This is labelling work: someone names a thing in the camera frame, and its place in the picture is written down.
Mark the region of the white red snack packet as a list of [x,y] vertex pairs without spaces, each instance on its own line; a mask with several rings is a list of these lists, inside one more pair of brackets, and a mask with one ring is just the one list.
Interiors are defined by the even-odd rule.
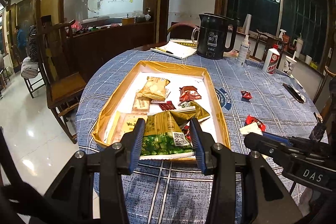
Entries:
[[263,134],[263,132],[258,128],[258,125],[256,123],[252,123],[250,125],[244,126],[240,128],[239,131],[242,135],[247,135],[249,133],[255,133],[259,135]]

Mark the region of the red black candy packet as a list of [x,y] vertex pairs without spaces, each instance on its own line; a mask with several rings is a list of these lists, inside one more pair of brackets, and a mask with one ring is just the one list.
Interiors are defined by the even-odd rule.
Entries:
[[266,131],[266,125],[260,121],[259,119],[251,116],[251,115],[248,115],[246,120],[245,120],[245,125],[250,125],[252,123],[256,123],[258,125],[258,128],[262,131],[262,132],[265,132]]

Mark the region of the small red candy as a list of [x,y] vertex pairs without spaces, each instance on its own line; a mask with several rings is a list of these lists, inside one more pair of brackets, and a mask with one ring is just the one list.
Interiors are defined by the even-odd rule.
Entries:
[[248,101],[253,98],[251,93],[248,92],[248,91],[245,91],[245,90],[241,91],[241,97],[242,97],[242,99],[248,100]]

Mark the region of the olive gold snack packet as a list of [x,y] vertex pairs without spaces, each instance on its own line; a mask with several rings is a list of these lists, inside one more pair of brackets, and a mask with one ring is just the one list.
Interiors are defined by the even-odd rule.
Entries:
[[181,108],[190,109],[192,107],[195,109],[195,118],[197,118],[198,122],[205,121],[211,117],[210,113],[195,101],[181,103]]

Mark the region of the dark red snack packet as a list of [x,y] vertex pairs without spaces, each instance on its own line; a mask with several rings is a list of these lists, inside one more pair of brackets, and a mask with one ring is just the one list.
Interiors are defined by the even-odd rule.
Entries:
[[198,93],[198,90],[194,86],[184,86],[180,89],[180,102],[189,102],[194,100],[200,100],[202,96]]

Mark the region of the green pea snack packet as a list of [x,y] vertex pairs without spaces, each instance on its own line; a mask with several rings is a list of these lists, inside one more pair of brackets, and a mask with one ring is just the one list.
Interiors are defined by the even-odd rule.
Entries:
[[195,117],[195,109],[165,110],[148,116],[141,156],[179,155],[193,152],[182,129]]

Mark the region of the golden yellow snack packet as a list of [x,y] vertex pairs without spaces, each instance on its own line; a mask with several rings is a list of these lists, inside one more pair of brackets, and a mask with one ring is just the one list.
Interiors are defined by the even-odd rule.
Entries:
[[166,86],[169,83],[168,79],[148,76],[147,82],[138,91],[138,94],[151,100],[164,101],[166,99]]

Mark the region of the wooden chair right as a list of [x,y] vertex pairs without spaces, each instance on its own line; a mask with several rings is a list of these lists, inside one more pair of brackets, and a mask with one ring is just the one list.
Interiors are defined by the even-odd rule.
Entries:
[[329,91],[329,83],[334,78],[335,73],[330,71],[329,67],[325,65],[323,70],[323,79],[321,80],[316,95],[313,99],[313,103],[317,108],[317,110],[319,111],[319,114],[316,114],[315,116],[321,123],[324,124],[328,123],[328,120],[332,112],[331,109],[333,103],[332,103],[332,96],[330,95]]

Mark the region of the black silver foil packet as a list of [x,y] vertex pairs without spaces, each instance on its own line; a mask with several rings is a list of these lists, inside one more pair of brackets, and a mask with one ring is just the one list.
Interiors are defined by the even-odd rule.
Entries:
[[299,103],[305,103],[306,98],[304,95],[299,92],[296,88],[286,83],[283,83],[282,86],[289,92],[289,94]]

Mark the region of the white patterned paper cup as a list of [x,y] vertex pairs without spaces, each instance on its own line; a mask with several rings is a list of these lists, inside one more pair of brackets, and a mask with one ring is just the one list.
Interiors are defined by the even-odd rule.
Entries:
[[288,76],[291,76],[296,63],[297,61],[295,60],[295,57],[290,57],[286,55],[282,71]]

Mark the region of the white liquor bottle red label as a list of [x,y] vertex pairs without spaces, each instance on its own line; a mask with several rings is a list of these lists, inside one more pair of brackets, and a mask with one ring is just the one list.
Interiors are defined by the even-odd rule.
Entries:
[[262,70],[265,73],[273,74],[277,68],[279,59],[280,59],[280,53],[278,51],[278,45],[274,44],[272,48],[268,50]]

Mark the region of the blue plaid tablecloth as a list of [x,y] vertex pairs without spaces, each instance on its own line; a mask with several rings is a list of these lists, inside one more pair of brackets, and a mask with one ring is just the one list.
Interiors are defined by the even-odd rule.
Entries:
[[[176,59],[152,51],[129,50],[98,69],[84,89],[76,114],[77,141],[86,153],[101,150],[91,134],[92,128],[109,97],[139,61],[175,63]],[[269,133],[281,136],[307,138],[317,123],[313,102],[297,102],[282,86],[296,85],[296,81],[281,72],[266,74],[261,64],[254,61],[239,67],[232,58],[209,60],[193,55],[183,63],[206,68],[215,88],[228,94],[231,108],[224,109],[223,114],[235,152],[248,151],[239,131],[248,115],[261,120]],[[253,98],[242,99],[242,90],[250,92]],[[193,163],[142,160],[122,182],[131,223],[206,220],[212,178],[202,175]]]

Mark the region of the white spray bottle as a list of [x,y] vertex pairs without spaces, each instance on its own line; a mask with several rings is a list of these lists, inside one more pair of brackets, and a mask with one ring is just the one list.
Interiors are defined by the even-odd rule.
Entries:
[[246,35],[240,45],[240,50],[237,57],[238,66],[243,67],[245,60],[247,58],[248,51],[249,51],[249,35]]

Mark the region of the gold cardboard tray box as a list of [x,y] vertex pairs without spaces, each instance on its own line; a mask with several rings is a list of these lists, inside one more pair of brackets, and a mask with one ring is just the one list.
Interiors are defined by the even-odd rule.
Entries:
[[[138,94],[138,91],[147,82],[148,76],[170,81],[166,86],[166,99],[164,101],[151,100]],[[109,121],[114,118],[116,111],[145,113],[148,117],[165,110],[181,111],[189,109],[181,108],[182,102],[179,101],[179,89],[184,86],[197,88],[202,98],[194,101],[211,115],[209,119],[199,122],[201,129],[211,134],[215,142],[229,148],[231,145],[228,128],[208,70],[189,65],[154,61],[139,61],[113,92],[100,111],[97,123],[93,128],[92,136],[94,140],[104,148],[111,145],[105,143],[105,138]],[[179,155],[140,156],[140,158],[142,160],[194,160],[195,153],[193,150],[191,153]]]

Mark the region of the black electric kettle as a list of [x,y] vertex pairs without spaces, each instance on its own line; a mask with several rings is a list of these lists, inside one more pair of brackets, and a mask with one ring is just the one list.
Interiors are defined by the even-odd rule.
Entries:
[[[191,35],[194,42],[195,33],[198,33],[197,55],[213,60],[222,59],[224,52],[230,52],[234,49],[238,28],[237,20],[210,13],[199,14],[199,18],[201,25],[194,28]],[[232,26],[232,34],[230,45],[226,47],[229,25]]]

